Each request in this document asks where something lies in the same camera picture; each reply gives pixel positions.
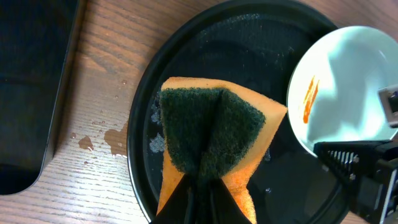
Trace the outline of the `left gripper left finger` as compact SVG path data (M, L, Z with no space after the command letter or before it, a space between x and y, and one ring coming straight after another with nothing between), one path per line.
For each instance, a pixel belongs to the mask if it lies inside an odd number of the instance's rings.
M184 175L151 224L194 224L196 222L195 181Z

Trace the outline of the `light blue plate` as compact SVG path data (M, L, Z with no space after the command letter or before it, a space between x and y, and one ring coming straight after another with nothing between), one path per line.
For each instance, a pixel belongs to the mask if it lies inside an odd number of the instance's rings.
M290 78L287 107L300 145L397 136L379 91L397 86L397 41L368 26L334 30L316 41Z

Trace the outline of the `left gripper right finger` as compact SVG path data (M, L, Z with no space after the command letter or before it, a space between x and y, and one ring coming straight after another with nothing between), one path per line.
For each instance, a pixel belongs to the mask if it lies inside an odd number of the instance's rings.
M208 184L208 213L211 224L251 224L221 179Z

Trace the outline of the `yellow green sponge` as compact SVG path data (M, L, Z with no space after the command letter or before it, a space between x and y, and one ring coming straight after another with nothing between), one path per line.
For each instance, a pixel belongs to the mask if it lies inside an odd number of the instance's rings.
M206 78L169 78L159 96L165 151L157 213L188 174L201 186L220 178L244 217L256 223L247 184L287 108L235 83Z

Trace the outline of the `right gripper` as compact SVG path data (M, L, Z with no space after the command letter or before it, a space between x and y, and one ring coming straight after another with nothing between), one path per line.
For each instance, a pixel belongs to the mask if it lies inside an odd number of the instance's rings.
M318 159L345 185L354 185L349 210L368 223L397 223L397 142L318 142Z

